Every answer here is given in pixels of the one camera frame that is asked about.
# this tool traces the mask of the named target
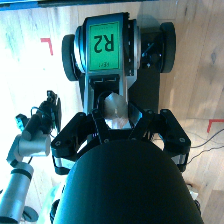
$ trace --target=wooden floor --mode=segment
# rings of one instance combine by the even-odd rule
[[[14,117],[29,116],[32,106],[46,99],[51,89],[62,100],[63,126],[82,111],[77,83],[67,81],[61,62],[61,40],[74,33],[85,17],[126,12],[137,18],[141,28],[165,21],[175,24],[177,52],[173,71],[161,74],[160,108],[173,111],[192,140],[200,145],[224,128],[224,1],[171,0],[31,9],[0,12],[1,174],[0,188],[9,176],[4,162],[19,131]],[[53,55],[41,38],[50,38]],[[224,145],[224,133],[190,158],[212,147]],[[40,213],[49,190],[63,177],[54,174],[50,156],[35,158],[34,178],[26,205]],[[199,191],[202,217],[206,224],[224,223],[224,148],[195,158],[183,174]]]

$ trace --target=cable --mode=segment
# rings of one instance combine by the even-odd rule
[[[36,110],[38,110],[39,112],[41,112],[43,115],[45,115],[45,116],[47,116],[48,118],[50,118],[51,119],[51,116],[49,116],[48,114],[46,114],[44,111],[42,111],[40,108],[38,108],[38,107],[32,107],[31,108],[31,110],[30,110],[30,114],[31,114],[31,117],[32,117],[32,115],[33,115],[33,109],[36,109]]]
[[[55,138],[55,136],[52,135],[52,131],[53,131],[53,130],[54,130],[54,129],[52,128],[52,129],[51,129],[51,132],[50,132],[50,136],[51,136],[52,138]]]
[[[201,151],[198,155],[194,156],[194,157],[190,160],[190,162],[187,163],[187,165],[190,164],[190,163],[192,162],[193,159],[195,159],[196,157],[200,156],[203,152],[209,152],[209,151],[211,151],[211,150],[213,150],[213,149],[221,149],[221,148],[224,148],[224,145],[223,145],[223,146],[220,146],[220,147],[214,147],[214,148],[211,148],[211,149],[208,149],[208,150],[203,150],[203,151]]]
[[[33,157],[30,157],[30,160],[29,160],[28,164],[30,164],[30,163],[31,163],[32,159],[33,159]]]
[[[199,137],[199,138],[201,138],[201,139],[203,139],[203,140],[207,140],[206,138],[203,138],[203,137],[201,137],[200,135],[198,135],[198,134],[196,134],[196,133],[194,133],[194,132],[190,132],[190,131],[185,131],[185,132],[187,132],[187,133],[190,133],[190,134],[192,134],[192,135],[195,135],[195,136],[197,136],[197,137]],[[216,143],[216,144],[223,144],[223,142],[216,142],[216,141],[212,141],[211,140],[211,142],[214,142],[214,143]]]
[[[219,130],[218,132],[216,132],[211,138],[209,138],[207,141],[205,141],[203,144],[201,144],[201,145],[197,145],[197,146],[192,146],[191,148],[192,149],[195,149],[195,148],[199,148],[199,147],[201,147],[201,146],[203,146],[203,145],[205,145],[205,144],[207,144],[208,142],[210,142],[216,135],[218,135],[220,132],[222,132],[222,131],[224,131],[224,129],[221,129],[221,130]]]
[[[221,130],[219,130],[218,132],[216,132],[210,139],[208,139],[206,142],[204,142],[203,144],[201,144],[201,145],[197,145],[197,146],[192,146],[191,148],[192,149],[195,149],[195,148],[199,148],[199,147],[201,147],[201,146],[203,146],[203,145],[205,145],[205,144],[207,144],[209,141],[211,141],[217,134],[219,134],[220,132],[222,132],[222,131],[224,131],[224,129],[221,129]]]

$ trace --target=black wheel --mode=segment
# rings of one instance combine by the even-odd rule
[[[160,30],[163,32],[163,63],[161,73],[171,72],[176,53],[176,33],[172,22],[162,23]]]
[[[81,75],[76,67],[74,39],[75,35],[73,34],[64,36],[61,47],[63,67],[69,81],[77,81]]]

